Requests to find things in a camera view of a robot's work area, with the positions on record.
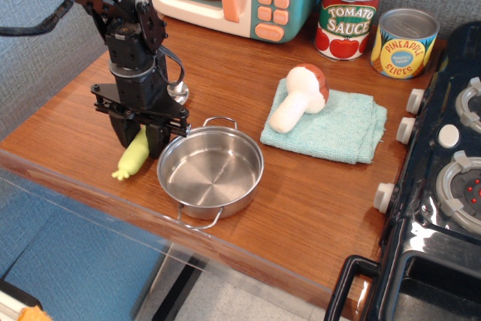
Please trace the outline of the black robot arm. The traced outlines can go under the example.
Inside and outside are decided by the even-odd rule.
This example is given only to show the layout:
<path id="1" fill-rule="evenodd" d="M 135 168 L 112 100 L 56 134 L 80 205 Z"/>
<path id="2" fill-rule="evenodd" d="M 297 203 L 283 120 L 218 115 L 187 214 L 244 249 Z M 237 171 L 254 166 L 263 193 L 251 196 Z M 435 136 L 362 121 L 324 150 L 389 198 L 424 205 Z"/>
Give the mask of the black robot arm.
<path id="1" fill-rule="evenodd" d="M 35 31 L 50 32 L 73 4 L 92 17 L 107 45 L 115 78 L 114 83 L 92 86 L 96 110 L 110 117 L 124 147 L 145 128 L 149 155 L 158 157 L 172 134 L 189 132 L 188 110 L 168 93 L 168 87 L 183 81 L 185 71 L 180 70 L 176 81 L 168 79 L 166 61 L 181 61 L 162 44 L 167 37 L 165 21 L 152 0 L 63 0 Z"/>

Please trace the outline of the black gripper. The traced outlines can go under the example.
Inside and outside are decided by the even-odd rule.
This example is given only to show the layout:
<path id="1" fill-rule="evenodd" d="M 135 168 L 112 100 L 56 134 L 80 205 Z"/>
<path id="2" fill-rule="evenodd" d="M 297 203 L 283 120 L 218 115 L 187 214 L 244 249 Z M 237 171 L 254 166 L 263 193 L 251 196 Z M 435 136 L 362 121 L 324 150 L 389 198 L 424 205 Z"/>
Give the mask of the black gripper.
<path id="1" fill-rule="evenodd" d="M 113 62 L 114 83 L 91 86 L 95 109 L 107 114 L 120 144 L 127 148 L 146 126 L 150 158 L 156 159 L 170 141 L 171 133 L 187 136 L 189 111 L 170 97 L 165 54 L 159 53 L 140 68 L 124 68 Z"/>

